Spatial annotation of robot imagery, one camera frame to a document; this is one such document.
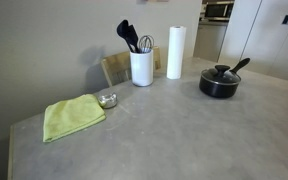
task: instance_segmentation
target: yellow-green cloth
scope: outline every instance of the yellow-green cloth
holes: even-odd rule
[[[60,101],[45,110],[43,142],[52,142],[105,119],[94,95]]]

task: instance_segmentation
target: kitchen counter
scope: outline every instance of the kitchen counter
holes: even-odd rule
[[[49,144],[38,114],[12,126],[13,180],[288,180],[288,81],[240,70],[229,99],[199,88],[215,63],[187,59],[179,80],[156,72],[148,87],[104,89],[107,119]]]
[[[220,21],[199,21],[199,25],[212,25],[212,26],[227,26],[228,22]]]

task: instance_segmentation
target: saucepan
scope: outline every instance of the saucepan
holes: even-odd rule
[[[250,58],[243,59],[232,70],[229,70],[230,67],[226,65],[216,65],[215,69],[203,70],[199,84],[201,91],[215,98],[232,97],[241,82],[237,71],[249,62]]]

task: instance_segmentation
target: pot lid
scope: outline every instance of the pot lid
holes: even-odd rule
[[[229,66],[226,65],[216,65],[215,69],[206,69],[202,71],[202,77],[216,84],[223,85],[234,85],[241,81],[241,78],[234,72],[228,71]]]

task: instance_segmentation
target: white utensil crock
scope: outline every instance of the white utensil crock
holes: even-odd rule
[[[136,86],[148,86],[153,82],[153,50],[149,53],[132,53],[132,82]]]

